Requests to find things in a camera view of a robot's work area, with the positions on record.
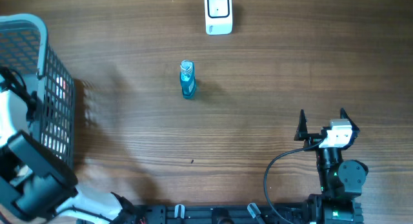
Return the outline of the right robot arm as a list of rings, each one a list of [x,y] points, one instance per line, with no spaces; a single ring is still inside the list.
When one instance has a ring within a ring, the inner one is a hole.
[[[307,119],[300,111],[296,141],[303,141],[306,151],[316,153],[320,194],[311,194],[301,209],[303,223],[363,223],[361,204],[355,199],[362,194],[368,167],[355,159],[344,160],[342,152],[351,147],[359,128],[345,109],[338,119],[330,120],[320,133],[310,134]]]

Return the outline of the blue mouthwash bottle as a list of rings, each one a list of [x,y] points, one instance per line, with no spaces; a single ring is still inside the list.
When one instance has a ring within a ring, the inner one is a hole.
[[[194,63],[189,60],[183,60],[180,64],[180,68],[182,95],[185,99],[191,99],[196,91]]]

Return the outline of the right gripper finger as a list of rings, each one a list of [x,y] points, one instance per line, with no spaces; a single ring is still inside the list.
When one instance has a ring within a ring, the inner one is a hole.
[[[350,122],[352,129],[358,129],[358,126],[353,122],[353,120],[350,119],[344,108],[340,109],[340,118],[347,119]]]
[[[294,141],[304,141],[306,139],[308,139],[307,119],[305,116],[305,111],[301,109],[299,114],[297,130],[294,136]]]

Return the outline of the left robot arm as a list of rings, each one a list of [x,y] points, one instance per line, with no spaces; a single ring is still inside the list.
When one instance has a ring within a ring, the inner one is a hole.
[[[1,204],[23,221],[65,216],[79,223],[138,223],[135,206],[79,185],[68,165],[29,133],[37,101],[18,72],[1,67]]]

